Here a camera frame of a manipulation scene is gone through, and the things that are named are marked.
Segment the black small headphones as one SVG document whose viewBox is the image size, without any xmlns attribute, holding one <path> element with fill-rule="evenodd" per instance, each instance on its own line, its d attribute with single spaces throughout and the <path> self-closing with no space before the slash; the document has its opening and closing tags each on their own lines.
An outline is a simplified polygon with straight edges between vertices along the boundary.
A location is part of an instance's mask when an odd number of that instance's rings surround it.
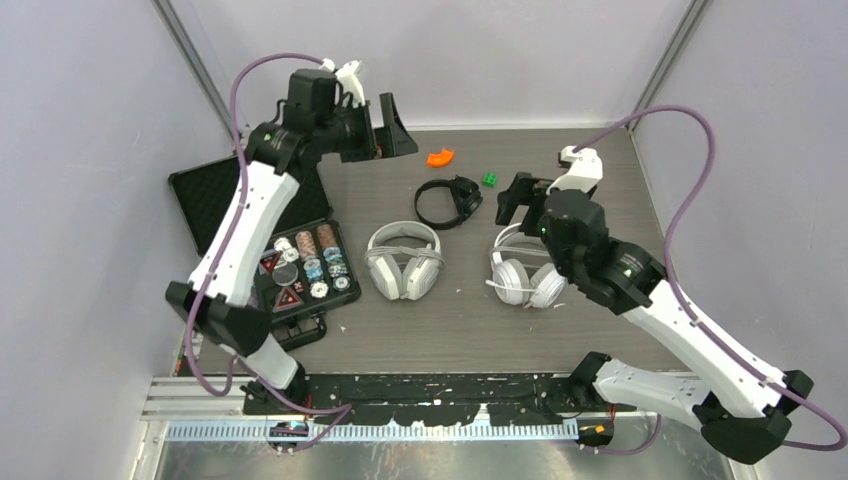
<svg viewBox="0 0 848 480">
<path fill-rule="evenodd" d="M 445 189 L 450 196 L 453 216 L 449 220 L 428 220 L 419 209 L 420 197 L 425 192 L 434 189 Z M 483 196 L 479 184 L 470 178 L 456 175 L 451 179 L 433 179 L 424 182 L 415 191 L 413 211 L 417 219 L 424 225 L 435 231 L 445 231 L 456 228 L 469 220 L 482 203 Z"/>
</svg>

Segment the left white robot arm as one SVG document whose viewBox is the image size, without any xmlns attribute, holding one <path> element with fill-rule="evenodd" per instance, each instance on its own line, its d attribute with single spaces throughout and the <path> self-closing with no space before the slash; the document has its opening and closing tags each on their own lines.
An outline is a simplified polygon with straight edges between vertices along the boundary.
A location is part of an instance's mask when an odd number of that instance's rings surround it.
<svg viewBox="0 0 848 480">
<path fill-rule="evenodd" d="M 419 150 L 392 94 L 381 94 L 383 124 L 373 125 L 361 66 L 354 60 L 290 76 L 279 119 L 257 125 L 236 143 L 240 178 L 209 248 L 188 280 L 166 289 L 188 327 L 259 375 L 270 386 L 268 400 L 284 414 L 305 405 L 304 369 L 274 339 L 269 315 L 247 305 L 279 217 L 326 154 L 361 162 Z"/>
</svg>

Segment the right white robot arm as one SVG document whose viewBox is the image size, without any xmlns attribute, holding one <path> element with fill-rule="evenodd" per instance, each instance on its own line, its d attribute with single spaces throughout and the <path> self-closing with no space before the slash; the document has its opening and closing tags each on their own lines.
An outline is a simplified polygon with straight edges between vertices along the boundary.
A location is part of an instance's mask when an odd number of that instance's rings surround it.
<svg viewBox="0 0 848 480">
<path fill-rule="evenodd" d="M 732 460 L 758 463 L 784 445 L 789 416 L 813 380 L 756 359 L 702 311 L 690 319 L 664 265 L 641 246 L 611 236 L 592 195 L 520 172 L 498 194 L 495 222 L 507 226 L 516 209 L 527 206 L 517 229 L 542 241 L 568 284 L 649 333 L 697 377 L 646 371 L 592 351 L 568 378 L 572 400 L 589 411 L 603 403 L 653 411 L 699 431 Z"/>
</svg>

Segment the white grey angular headphones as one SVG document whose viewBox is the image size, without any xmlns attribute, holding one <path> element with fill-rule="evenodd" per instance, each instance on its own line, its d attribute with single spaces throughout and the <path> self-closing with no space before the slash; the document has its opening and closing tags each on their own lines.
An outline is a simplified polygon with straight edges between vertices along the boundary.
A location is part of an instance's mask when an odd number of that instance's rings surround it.
<svg viewBox="0 0 848 480">
<path fill-rule="evenodd" d="M 390 240 L 413 238 L 423 247 L 389 245 Z M 416 301 L 435 284 L 444 264 L 437 233 L 416 221 L 385 224 L 370 237 L 364 260 L 377 290 L 388 300 Z"/>
</svg>

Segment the white round gaming headphones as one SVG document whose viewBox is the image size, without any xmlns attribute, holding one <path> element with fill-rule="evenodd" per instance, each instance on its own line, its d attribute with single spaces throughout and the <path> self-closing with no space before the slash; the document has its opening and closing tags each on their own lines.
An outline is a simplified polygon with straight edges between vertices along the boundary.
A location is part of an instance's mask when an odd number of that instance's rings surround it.
<svg viewBox="0 0 848 480">
<path fill-rule="evenodd" d="M 521 224 L 505 227 L 495 238 L 489 251 L 491 278 L 484 284 L 492 287 L 497 297 L 508 305 L 546 309 L 559 297 L 567 280 L 559 274 L 544 243 L 520 231 Z M 534 267 L 504 253 L 542 257 L 547 260 Z"/>
</svg>

